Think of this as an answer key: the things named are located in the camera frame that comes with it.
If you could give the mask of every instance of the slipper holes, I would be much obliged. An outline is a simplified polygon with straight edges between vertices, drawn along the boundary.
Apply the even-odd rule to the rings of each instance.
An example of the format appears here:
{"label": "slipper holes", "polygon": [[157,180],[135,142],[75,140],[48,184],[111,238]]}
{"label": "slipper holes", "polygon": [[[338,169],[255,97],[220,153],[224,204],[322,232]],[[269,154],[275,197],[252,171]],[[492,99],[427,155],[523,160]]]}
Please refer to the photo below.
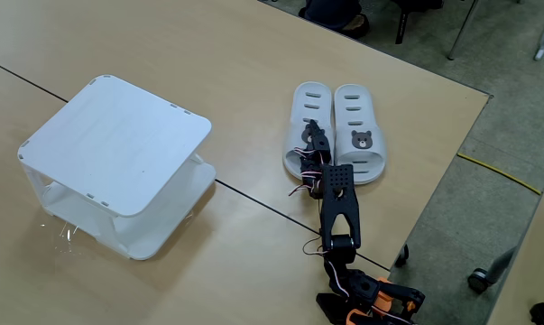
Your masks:
{"label": "slipper holes", "polygon": [[306,96],[312,97],[312,98],[321,98],[321,97],[322,97],[322,94],[316,94],[316,93],[306,92]]}

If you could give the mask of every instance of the white plastic box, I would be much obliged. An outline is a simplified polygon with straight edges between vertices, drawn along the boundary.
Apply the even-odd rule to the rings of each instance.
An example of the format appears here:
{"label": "white plastic box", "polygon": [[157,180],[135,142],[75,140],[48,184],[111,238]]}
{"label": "white plastic box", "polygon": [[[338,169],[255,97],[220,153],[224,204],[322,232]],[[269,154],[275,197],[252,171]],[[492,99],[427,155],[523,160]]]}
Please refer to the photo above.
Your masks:
{"label": "white plastic box", "polygon": [[18,158],[49,214],[143,260],[215,180],[195,154],[210,130],[206,118],[104,75],[25,141]]}

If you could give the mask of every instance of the floor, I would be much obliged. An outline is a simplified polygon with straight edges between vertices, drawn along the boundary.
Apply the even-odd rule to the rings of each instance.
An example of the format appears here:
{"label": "floor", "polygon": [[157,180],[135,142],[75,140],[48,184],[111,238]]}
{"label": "floor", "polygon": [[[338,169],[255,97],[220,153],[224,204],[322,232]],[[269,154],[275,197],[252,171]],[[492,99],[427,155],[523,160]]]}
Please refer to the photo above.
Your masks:
{"label": "floor", "polygon": [[[297,14],[304,0],[266,1]],[[484,1],[453,61],[446,60],[471,0],[409,17],[394,44],[400,9],[389,0],[360,0],[372,31],[360,42],[425,70],[493,95],[460,152],[544,190],[544,59],[532,58],[544,30],[544,0]],[[421,324],[482,324],[499,286],[471,292],[467,276],[515,246],[539,195],[455,157],[408,238],[409,262],[391,280],[422,290]]]}

